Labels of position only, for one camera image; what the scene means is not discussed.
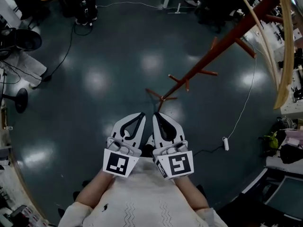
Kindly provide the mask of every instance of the floor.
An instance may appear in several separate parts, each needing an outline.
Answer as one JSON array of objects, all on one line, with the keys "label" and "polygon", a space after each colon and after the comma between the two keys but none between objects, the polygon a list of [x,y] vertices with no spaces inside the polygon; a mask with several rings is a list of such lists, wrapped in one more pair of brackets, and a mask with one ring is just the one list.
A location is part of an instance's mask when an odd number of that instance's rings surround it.
[{"label": "floor", "polygon": [[[97,0],[98,5],[135,1],[160,6],[163,0]],[[171,0],[175,7],[183,0]],[[64,18],[57,1],[51,14],[35,30],[43,45],[30,55],[50,73],[63,59],[73,24]],[[15,95],[29,92],[28,107],[18,114],[9,105],[12,145],[25,182],[49,221],[60,220],[58,208],[67,208],[72,193],[102,167],[106,138],[114,123],[128,114],[144,112],[147,122],[142,144],[152,132],[156,100],[145,92],[166,93],[207,53],[215,36],[223,38],[232,24],[217,35],[215,28],[197,23],[192,10],[168,14],[139,4],[99,8],[88,36],[73,35],[69,55],[48,83],[31,90],[21,81],[9,87]],[[77,28],[78,33],[87,29]],[[161,110],[178,121],[190,149],[212,150],[222,144],[239,117],[250,88],[255,61],[234,44],[206,69],[218,77],[196,75],[190,91],[181,88],[178,100]],[[280,111],[274,111],[276,92],[261,54],[256,76],[239,124],[229,139],[228,152],[201,152],[194,158],[192,181],[204,187],[212,207],[219,209],[237,196],[263,167],[258,136],[266,134]]]}]

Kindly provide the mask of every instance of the stand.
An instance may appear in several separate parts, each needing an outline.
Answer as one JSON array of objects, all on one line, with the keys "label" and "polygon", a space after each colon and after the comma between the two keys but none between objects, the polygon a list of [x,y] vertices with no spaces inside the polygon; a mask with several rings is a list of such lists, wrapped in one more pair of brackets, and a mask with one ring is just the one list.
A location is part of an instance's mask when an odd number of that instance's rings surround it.
[{"label": "stand", "polygon": [[[265,19],[266,21],[277,20],[276,17],[268,16],[267,14],[279,4],[280,0],[262,0],[255,8],[258,19]],[[244,49],[252,58],[256,58],[256,53],[246,45],[240,38],[244,36],[256,22],[251,13],[247,14],[239,24],[232,29],[219,43],[216,43],[216,38],[213,41],[210,51],[180,80],[176,79],[172,75],[169,75],[171,79],[177,82],[164,96],[153,92],[150,89],[146,89],[147,92],[152,93],[160,99],[160,105],[158,111],[160,111],[163,102],[165,100],[176,99],[176,97],[168,98],[172,93],[178,90],[182,85],[185,84],[186,91],[189,91],[189,80],[192,79],[197,73],[203,73],[208,75],[217,76],[216,72],[209,72],[203,70],[205,66],[211,63],[216,57],[218,57],[222,52],[227,50],[232,44],[237,43],[242,49]]]},{"label": "stand", "polygon": [[3,94],[2,97],[13,100],[15,102],[16,110],[19,114],[23,113],[27,108],[28,95],[27,95],[27,91],[25,88],[21,88],[17,92],[16,96],[8,96],[8,95]]}]

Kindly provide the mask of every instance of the person's right arm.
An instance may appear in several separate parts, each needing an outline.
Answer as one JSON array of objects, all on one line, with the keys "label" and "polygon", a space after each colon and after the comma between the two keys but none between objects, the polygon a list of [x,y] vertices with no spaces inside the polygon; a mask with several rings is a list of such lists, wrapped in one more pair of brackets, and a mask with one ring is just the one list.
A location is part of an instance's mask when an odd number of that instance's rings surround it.
[{"label": "person's right arm", "polygon": [[208,209],[204,195],[192,184],[188,176],[174,179],[176,186],[182,192],[186,201],[194,211]]}]

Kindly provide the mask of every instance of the white knit sweater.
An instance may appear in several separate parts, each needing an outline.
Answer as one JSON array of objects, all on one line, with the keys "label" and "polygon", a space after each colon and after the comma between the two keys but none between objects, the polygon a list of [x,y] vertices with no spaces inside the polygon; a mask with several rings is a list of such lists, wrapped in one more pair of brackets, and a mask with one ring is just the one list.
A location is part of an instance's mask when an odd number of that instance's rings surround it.
[{"label": "white knit sweater", "polygon": [[194,212],[151,158],[141,157],[128,178],[116,177],[95,209],[69,206],[58,227],[227,227],[213,209]]}]

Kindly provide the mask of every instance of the white cable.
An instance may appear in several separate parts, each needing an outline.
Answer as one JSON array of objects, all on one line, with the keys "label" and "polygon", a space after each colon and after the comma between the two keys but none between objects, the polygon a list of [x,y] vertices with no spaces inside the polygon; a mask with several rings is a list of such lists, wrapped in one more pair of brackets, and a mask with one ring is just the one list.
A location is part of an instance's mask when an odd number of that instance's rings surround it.
[{"label": "white cable", "polygon": [[[114,2],[114,3],[112,3],[112,4],[104,5],[104,6],[103,6],[103,5],[98,5],[97,7],[107,8],[107,7],[112,6],[112,5],[115,5],[115,4],[123,4],[123,3],[142,4],[142,5],[145,5],[145,6],[147,6],[147,7],[154,8],[154,9],[165,9],[165,8],[162,8],[162,7],[151,6],[151,5],[142,3],[142,2]],[[194,9],[194,7],[180,7],[180,8],[181,8],[181,9]]]},{"label": "white cable", "polygon": [[253,85],[253,83],[254,83],[254,78],[255,78],[255,73],[256,73],[256,67],[257,67],[257,58],[255,58],[255,69],[254,69],[254,74],[252,75],[251,86],[250,86],[250,90],[249,90],[248,95],[247,95],[247,99],[246,99],[246,101],[245,101],[245,103],[244,103],[244,107],[243,107],[243,109],[242,109],[242,112],[241,112],[241,114],[240,114],[240,116],[239,116],[239,118],[238,118],[236,124],[235,124],[235,127],[233,128],[231,134],[227,137],[227,139],[229,139],[229,137],[230,137],[230,136],[233,134],[233,132],[235,131],[235,129],[236,129],[236,127],[237,127],[237,124],[238,124],[238,122],[239,122],[239,120],[240,120],[240,118],[241,118],[241,116],[242,116],[242,113],[244,112],[246,103],[248,102],[248,99],[250,98],[250,92],[251,92],[251,89],[252,89],[252,85]]}]

